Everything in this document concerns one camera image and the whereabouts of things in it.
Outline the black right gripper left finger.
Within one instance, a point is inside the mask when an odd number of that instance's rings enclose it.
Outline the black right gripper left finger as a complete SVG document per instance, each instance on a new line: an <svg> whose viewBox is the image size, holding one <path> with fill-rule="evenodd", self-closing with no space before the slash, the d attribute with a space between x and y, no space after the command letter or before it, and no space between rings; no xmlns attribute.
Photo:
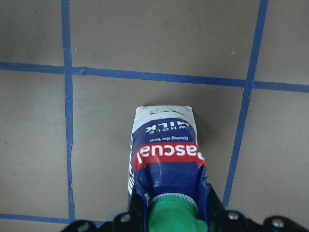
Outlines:
<svg viewBox="0 0 309 232"><path fill-rule="evenodd" d="M142 197L133 188L129 205L125 212L118 213L107 222L108 232L147 232L147 218L149 207L146 204L147 197Z"/></svg>

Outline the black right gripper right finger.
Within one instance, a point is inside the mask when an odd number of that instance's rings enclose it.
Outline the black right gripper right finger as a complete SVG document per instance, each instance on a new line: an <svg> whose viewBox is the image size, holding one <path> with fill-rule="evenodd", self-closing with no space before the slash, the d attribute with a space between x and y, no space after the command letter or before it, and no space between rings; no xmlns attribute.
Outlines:
<svg viewBox="0 0 309 232"><path fill-rule="evenodd" d="M211 184L206 184L206 220L209 232L248 232L246 217L236 210L227 210L219 200Z"/></svg>

